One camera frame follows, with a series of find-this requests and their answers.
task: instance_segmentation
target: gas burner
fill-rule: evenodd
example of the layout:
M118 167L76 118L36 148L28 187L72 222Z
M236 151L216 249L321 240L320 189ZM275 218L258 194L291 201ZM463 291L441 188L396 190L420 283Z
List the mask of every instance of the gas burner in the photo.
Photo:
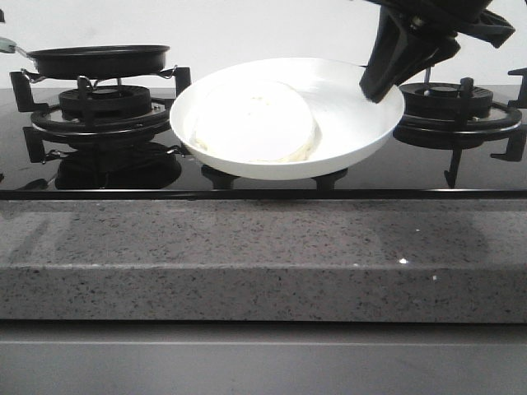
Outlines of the gas burner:
M463 87L460 84L440 82L407 84L401 86L407 115L428 119L455 119L463 105ZM488 117L492 107L491 91L474 87L468 108L470 118Z
M80 119L64 117L60 105L36 110L31 114L33 128L41 138L50 142L62 142L72 146L90 145L102 142L134 143L149 141L159 132L170 128L169 108L172 100L152 99L150 110L132 118L97 120L86 125Z
M460 84L425 82L400 87L406 109L394 136L402 142L435 149L473 148L515 134L518 109L492 101L492 92Z
M142 86L101 86L86 93L78 89L58 95L58 105L67 120L82 120L87 106L96 119L125 119L148 114L152 110L150 91Z

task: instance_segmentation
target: frying pan handle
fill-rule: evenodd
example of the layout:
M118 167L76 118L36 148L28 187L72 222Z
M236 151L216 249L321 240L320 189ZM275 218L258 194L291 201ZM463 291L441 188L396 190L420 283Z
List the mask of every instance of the frying pan handle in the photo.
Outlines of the frying pan handle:
M0 37L0 52L1 53L15 53L18 52L24 58L33 60L33 58L22 48L16 45L12 39L6 39L5 37Z
M16 43L11 39L0 37L0 52L3 53L15 53Z

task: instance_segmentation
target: gas stove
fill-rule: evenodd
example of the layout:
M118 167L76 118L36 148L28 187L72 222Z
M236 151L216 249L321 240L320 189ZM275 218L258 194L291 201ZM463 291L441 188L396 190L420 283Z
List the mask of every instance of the gas stove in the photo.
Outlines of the gas stove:
M75 90L31 90L33 76L13 72L15 95L0 91L0 198L527 196L527 127L517 109L525 106L525 88L508 105L517 86L483 88L469 78L403 85L406 113L375 154L313 179L267 181L222 173L185 150L168 111L190 84L189 69L164 73L175 76L176 89L120 78L93 86L79 77Z

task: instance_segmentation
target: white wall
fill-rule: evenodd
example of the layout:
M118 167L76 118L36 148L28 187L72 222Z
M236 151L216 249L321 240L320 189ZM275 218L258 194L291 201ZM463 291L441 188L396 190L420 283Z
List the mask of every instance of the white wall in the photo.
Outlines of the white wall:
M31 51L82 45L166 44L167 67L190 66L194 80L217 69L275 57L332 58L365 64L375 39L379 7L363 0L8 0L0 35ZM432 80L471 76L479 85L516 84L506 75L527 67L527 7L495 0L491 10L516 33L500 49L461 36L459 54L434 67ZM32 69L18 54L0 54L0 88L8 72ZM171 86L158 77L128 83ZM71 86L45 81L39 86Z

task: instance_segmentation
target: burner cap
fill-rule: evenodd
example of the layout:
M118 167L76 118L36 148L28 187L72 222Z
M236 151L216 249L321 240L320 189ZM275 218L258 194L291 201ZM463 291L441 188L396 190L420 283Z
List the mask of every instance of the burner cap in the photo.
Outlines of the burner cap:
M91 111L96 119L125 119L147 114L151 110L150 91L142 86L102 86L87 93L83 100L78 89L62 92L58 103L64 118L84 118Z
M427 119L455 119L460 112L460 84L440 82L407 84L400 87L406 103L405 113ZM469 101L468 116L485 118L492 106L492 92L474 87Z

